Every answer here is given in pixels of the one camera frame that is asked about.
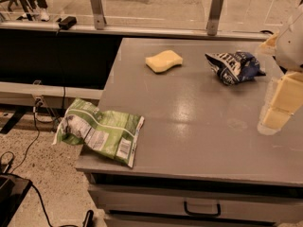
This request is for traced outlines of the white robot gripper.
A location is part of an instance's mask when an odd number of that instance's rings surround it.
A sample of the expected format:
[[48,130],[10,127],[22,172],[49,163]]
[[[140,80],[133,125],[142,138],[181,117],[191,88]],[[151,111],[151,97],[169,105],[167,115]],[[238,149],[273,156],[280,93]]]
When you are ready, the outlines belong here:
[[299,5],[278,33],[258,46],[258,52],[274,56],[288,72],[268,84],[258,121],[258,132],[274,135],[303,106],[303,4]]

